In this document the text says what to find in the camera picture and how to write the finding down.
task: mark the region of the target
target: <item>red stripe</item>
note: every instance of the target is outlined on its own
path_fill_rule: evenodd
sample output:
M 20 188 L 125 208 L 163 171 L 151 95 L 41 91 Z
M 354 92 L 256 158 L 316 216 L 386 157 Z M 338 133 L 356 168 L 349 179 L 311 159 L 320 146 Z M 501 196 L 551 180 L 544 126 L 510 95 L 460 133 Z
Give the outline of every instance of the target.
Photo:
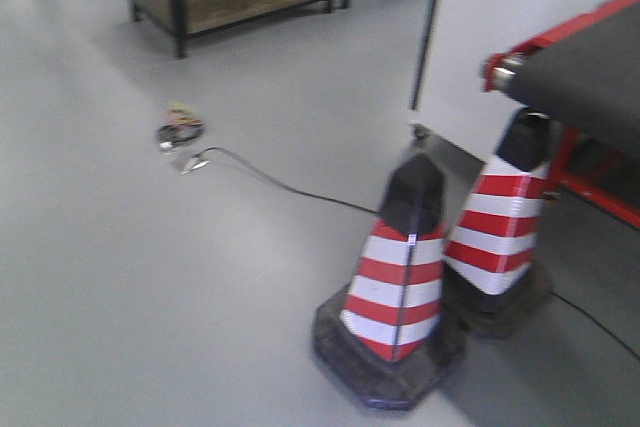
M 460 227 L 500 237 L 520 237 L 536 231 L 538 217 L 504 217 L 467 210 L 460 220 Z
M 384 239 L 389 240 L 399 240 L 400 242 L 406 242 L 407 236 L 401 234 L 396 229 L 389 227 L 384 223 L 384 220 L 378 219 L 378 221 L 374 224 L 373 229 L 371 229 L 371 234 L 376 237 L 382 237 Z
M 363 337 L 358 338 L 371 351 L 375 352 L 378 356 L 382 357 L 387 362 L 395 362 L 404 359 L 407 355 L 416 350 L 416 348 L 423 342 L 423 340 L 418 340 L 417 342 L 411 342 L 410 344 L 399 345 L 396 349 L 394 349 L 392 345 L 381 344 L 380 342 L 365 339 Z
M 485 175 L 473 189 L 478 194 L 539 199 L 547 181 L 536 177 L 513 175 Z
M 361 299 L 360 297 L 349 295 L 347 296 L 347 301 L 344 304 L 344 309 L 349 310 L 354 314 L 361 315 L 362 317 L 366 317 L 367 319 L 397 327 L 400 325 L 401 319 L 402 325 L 410 325 L 433 317 L 439 312 L 440 303 L 435 301 L 416 307 L 400 309 L 389 307 L 387 305 L 376 304 L 374 302 Z
M 424 284 L 442 277 L 442 261 L 414 265 L 409 274 L 409 285 Z
M 403 265 L 387 264 L 363 257 L 360 259 L 357 273 L 363 277 L 386 282 L 387 284 L 404 285 L 407 268 Z M 440 261 L 431 264 L 414 265 L 409 272 L 407 283 L 423 284 L 439 279 L 441 276 L 442 263 Z
M 414 350 L 416 350 L 416 348 L 422 343 L 424 342 L 424 340 L 418 340 L 416 342 L 411 342 L 409 344 L 404 344 L 404 345 L 399 345 L 398 349 L 396 350 L 396 356 L 397 356 L 397 360 L 402 360 L 404 359 L 407 355 L 409 355 L 411 352 L 413 352 Z
M 430 319 L 440 312 L 440 302 L 433 301 L 428 304 L 403 309 L 402 325 L 411 325 L 423 320 Z
M 387 362 L 391 362 L 393 359 L 393 346 L 381 344 L 375 340 L 365 339 L 364 337 L 358 337 L 362 343 L 369 348 L 372 352 L 382 357 Z
M 418 237 L 418 240 L 436 240 L 444 237 L 444 229 L 442 228 L 442 224 L 438 224 L 438 226 L 428 234 L 423 234 Z
M 532 253 L 533 249 L 528 249 L 513 255 L 497 255 L 458 242 L 450 242 L 445 251 L 447 257 L 495 273 L 515 270 L 531 260 Z
M 389 240 L 399 240 L 400 242 L 406 242 L 409 239 L 409 236 L 404 235 L 398 232 L 393 227 L 389 227 L 384 220 L 378 219 L 376 223 L 373 225 L 371 229 L 371 234 L 376 237 L 382 237 L 383 239 Z M 443 229 L 442 225 L 438 224 L 438 226 L 433 230 L 433 232 L 429 232 L 427 234 L 423 234 L 418 237 L 418 240 L 434 240 L 441 239 L 443 237 Z
M 368 300 L 364 300 L 353 295 L 347 296 L 347 301 L 344 303 L 344 309 L 349 310 L 354 314 L 361 315 L 362 317 L 366 317 L 367 319 L 383 322 L 388 325 L 397 326 L 399 322 L 399 309 L 369 302 Z

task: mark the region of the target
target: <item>black cone top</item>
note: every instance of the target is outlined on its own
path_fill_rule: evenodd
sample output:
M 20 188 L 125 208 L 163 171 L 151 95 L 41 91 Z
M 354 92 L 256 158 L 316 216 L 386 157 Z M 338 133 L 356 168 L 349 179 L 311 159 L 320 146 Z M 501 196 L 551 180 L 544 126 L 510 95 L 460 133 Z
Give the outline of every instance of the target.
M 411 157 L 391 176 L 380 218 L 403 235 L 433 232 L 442 217 L 444 175 L 424 153 Z M 415 215 L 418 215 L 417 232 Z

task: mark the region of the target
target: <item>white wall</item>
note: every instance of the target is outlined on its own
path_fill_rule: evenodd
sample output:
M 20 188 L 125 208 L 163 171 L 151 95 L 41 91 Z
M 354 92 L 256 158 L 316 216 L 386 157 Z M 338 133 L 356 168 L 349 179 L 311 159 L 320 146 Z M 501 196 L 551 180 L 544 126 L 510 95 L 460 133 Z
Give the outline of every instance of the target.
M 482 92 L 481 62 L 604 1 L 440 0 L 416 120 L 486 160 L 519 106 Z

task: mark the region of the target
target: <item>white stripe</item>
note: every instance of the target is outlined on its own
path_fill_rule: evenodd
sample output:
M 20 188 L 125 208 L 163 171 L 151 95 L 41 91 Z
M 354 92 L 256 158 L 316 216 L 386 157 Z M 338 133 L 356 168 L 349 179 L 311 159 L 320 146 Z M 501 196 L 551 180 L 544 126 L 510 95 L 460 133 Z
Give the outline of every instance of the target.
M 410 344 L 411 342 L 417 342 L 426 338 L 436 326 L 439 319 L 439 315 L 434 315 L 415 324 L 403 325 L 400 327 L 398 345 Z
M 549 162 L 545 162 L 540 167 L 533 169 L 529 175 L 536 179 L 546 179 L 549 174 Z
M 505 176 L 517 176 L 521 177 L 523 175 L 527 175 L 528 172 L 523 172 L 522 170 L 514 167 L 509 162 L 501 159 L 497 155 L 492 155 L 489 159 L 489 162 L 485 164 L 482 168 L 482 172 L 480 175 L 505 175 Z
M 386 264 L 407 265 L 409 245 L 401 240 L 390 240 L 370 235 L 362 249 L 362 257 Z
M 343 310 L 340 313 L 340 319 L 349 332 L 357 337 L 363 337 L 384 345 L 395 345 L 397 328 L 394 326 L 367 319 L 350 310 Z M 436 326 L 438 319 L 439 316 L 434 315 L 421 322 L 403 326 L 398 336 L 398 345 L 409 344 L 424 339 Z
M 396 341 L 397 327 L 392 325 L 367 319 L 350 310 L 343 310 L 340 313 L 340 319 L 349 329 L 349 332 L 358 337 L 364 337 L 385 345 L 393 345 Z
M 425 282 L 424 284 L 409 285 L 404 297 L 404 306 L 418 307 L 429 302 L 435 302 L 440 299 L 441 292 L 442 281 L 440 279 Z
M 398 308 L 402 300 L 402 286 L 354 275 L 349 294 L 369 302 Z
M 388 284 L 379 280 L 369 279 L 362 275 L 354 275 L 349 287 L 349 295 L 368 300 L 379 305 L 386 305 L 399 309 L 402 302 L 401 285 Z M 440 298 L 442 290 L 441 280 L 432 280 L 423 284 L 408 285 L 404 299 L 405 307 L 417 307 L 419 305 L 435 302 Z
M 470 194 L 464 210 L 501 215 L 510 218 L 538 217 L 542 209 L 540 199 Z
M 525 262 L 515 270 L 494 273 L 450 257 L 446 257 L 445 261 L 461 276 L 489 295 L 498 295 L 507 291 L 531 266 L 531 262 Z
M 480 175 L 501 175 L 512 177 L 534 177 L 536 179 L 546 179 L 549 163 L 545 162 L 539 167 L 536 167 L 531 172 L 520 170 L 514 167 L 510 163 L 501 159 L 497 155 L 493 155 L 489 162 L 484 166 Z
M 464 227 L 456 227 L 453 229 L 450 240 L 496 255 L 514 255 L 535 247 L 536 234 L 532 233 L 521 237 L 500 237 Z
M 442 260 L 444 239 L 420 240 L 413 251 L 412 265 L 432 264 Z

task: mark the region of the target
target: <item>red metal frame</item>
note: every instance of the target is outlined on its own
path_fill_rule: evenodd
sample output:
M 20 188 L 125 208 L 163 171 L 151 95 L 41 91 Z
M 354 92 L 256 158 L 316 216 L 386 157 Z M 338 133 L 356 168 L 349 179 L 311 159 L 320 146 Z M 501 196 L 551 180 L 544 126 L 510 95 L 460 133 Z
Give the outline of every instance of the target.
M 613 0 L 600 6 L 594 12 L 582 14 L 573 19 L 564 22 L 542 34 L 533 37 L 526 42 L 513 47 L 509 52 L 494 54 L 487 61 L 487 67 L 485 72 L 487 73 L 485 79 L 484 90 L 488 92 L 494 89 L 492 84 L 491 72 L 494 68 L 498 67 L 502 62 L 502 59 L 508 54 L 522 54 L 531 55 L 534 52 L 544 49 L 551 44 L 558 42 L 559 40 L 568 37 L 591 24 L 612 15 L 625 7 L 628 7 L 640 0 Z M 549 190 L 555 190 L 559 186 L 563 186 L 572 192 L 578 194 L 580 197 L 588 200 L 606 210 L 607 212 L 615 215 L 616 217 L 628 222 L 636 228 L 640 229 L 640 209 L 630 205 L 617 197 L 599 189 L 593 185 L 593 181 L 608 170 L 615 167 L 615 164 L 620 161 L 622 154 L 615 153 L 613 157 L 607 159 L 605 162 L 595 166 L 586 176 L 579 176 L 573 174 L 567 170 L 569 160 L 573 149 L 578 141 L 580 133 L 573 127 L 565 127 L 560 146 L 556 153 L 556 156 L 551 164 L 551 170 L 549 173 Z
M 598 177 L 607 170 L 614 168 L 615 165 L 619 163 L 622 157 L 621 153 L 614 152 L 612 157 L 608 158 L 604 163 L 596 165 L 596 167 L 590 170 L 585 176 L 580 176 L 567 170 L 571 154 L 579 137 L 580 133 L 573 127 L 565 128 L 556 156 L 551 163 L 548 189 L 556 190 L 562 186 L 583 199 L 601 207 L 610 214 L 615 215 L 619 219 L 628 222 L 635 228 L 640 229 L 640 209 L 627 202 L 623 202 L 608 192 L 599 189 L 592 183 L 598 180 Z
M 490 73 L 494 68 L 498 67 L 502 62 L 502 59 L 509 54 L 522 54 L 531 55 L 540 49 L 549 47 L 565 37 L 575 34 L 579 30 L 589 27 L 591 24 L 598 22 L 599 20 L 613 15 L 616 12 L 629 7 L 630 5 L 640 2 L 640 0 L 612 0 L 605 4 L 602 4 L 597 10 L 589 12 L 587 14 L 581 14 L 573 19 L 570 19 L 562 24 L 543 32 L 541 34 L 532 37 L 531 39 L 522 42 L 521 44 L 513 47 L 509 52 L 503 52 L 492 55 L 487 61 L 486 72 Z M 489 92 L 494 89 L 491 75 L 486 75 L 484 91 Z

